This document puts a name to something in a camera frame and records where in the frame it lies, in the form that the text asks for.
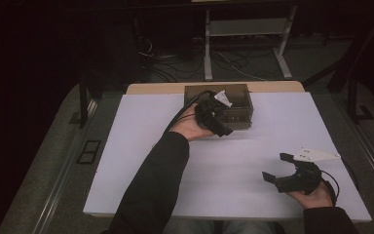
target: small box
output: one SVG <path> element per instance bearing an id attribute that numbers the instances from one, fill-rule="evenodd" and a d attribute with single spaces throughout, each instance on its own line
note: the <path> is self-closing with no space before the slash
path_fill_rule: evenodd
<path id="1" fill-rule="evenodd" d="M 226 106 L 222 114 L 215 116 L 217 121 L 232 130 L 248 129 L 251 127 L 253 104 L 251 103 L 246 84 L 186 86 L 184 105 L 193 97 L 206 90 L 216 93 L 225 91 L 227 99 L 233 103 L 231 107 Z M 208 99 L 208 95 L 201 96 L 198 102 L 202 99 Z"/>

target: jeans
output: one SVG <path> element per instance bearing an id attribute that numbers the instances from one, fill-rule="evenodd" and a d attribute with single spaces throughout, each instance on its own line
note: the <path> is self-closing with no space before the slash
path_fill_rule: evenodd
<path id="1" fill-rule="evenodd" d="M 275 225 L 267 221 L 228 220 L 223 222 L 223 234 L 275 234 Z M 214 234 L 212 220 L 172 218 L 163 234 Z"/>

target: wooden table edge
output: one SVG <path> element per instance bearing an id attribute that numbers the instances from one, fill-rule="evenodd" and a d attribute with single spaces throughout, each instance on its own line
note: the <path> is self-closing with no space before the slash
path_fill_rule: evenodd
<path id="1" fill-rule="evenodd" d="M 185 86 L 247 84 L 251 93 L 298 93 L 305 92 L 298 81 L 249 81 L 249 82 L 194 82 L 194 83 L 144 83 L 131 84 L 127 95 L 184 94 Z"/>

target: table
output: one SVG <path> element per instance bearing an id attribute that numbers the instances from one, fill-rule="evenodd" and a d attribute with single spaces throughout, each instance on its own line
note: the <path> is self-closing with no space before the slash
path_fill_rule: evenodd
<path id="1" fill-rule="evenodd" d="M 129 87 L 111 128 L 84 213 L 115 213 L 143 159 L 174 112 L 181 108 L 177 104 L 183 103 L 183 87 L 195 84 L 134 84 Z M 310 94 L 304 93 L 300 83 L 246 84 L 255 109 L 252 127 L 223 138 L 215 136 L 190 143 L 190 160 L 173 216 L 258 220 L 302 217 L 301 207 L 264 181 L 261 172 L 276 176 L 293 174 L 294 166 L 282 162 L 279 154 L 294 154 L 301 146 L 330 153 L 337 153 L 337 150 Z M 132 146 L 139 141 L 143 143 Z M 330 160 L 317 165 L 338 179 L 342 187 L 338 204 L 351 219 L 370 220 L 342 161 Z"/>

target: right hand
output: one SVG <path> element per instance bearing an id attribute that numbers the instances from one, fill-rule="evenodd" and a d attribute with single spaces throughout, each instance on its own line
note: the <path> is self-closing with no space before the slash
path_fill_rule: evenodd
<path id="1" fill-rule="evenodd" d="M 329 190 L 323 182 L 309 195 L 306 195 L 303 191 L 288 192 L 287 195 L 299 202 L 304 209 L 333 207 Z"/>

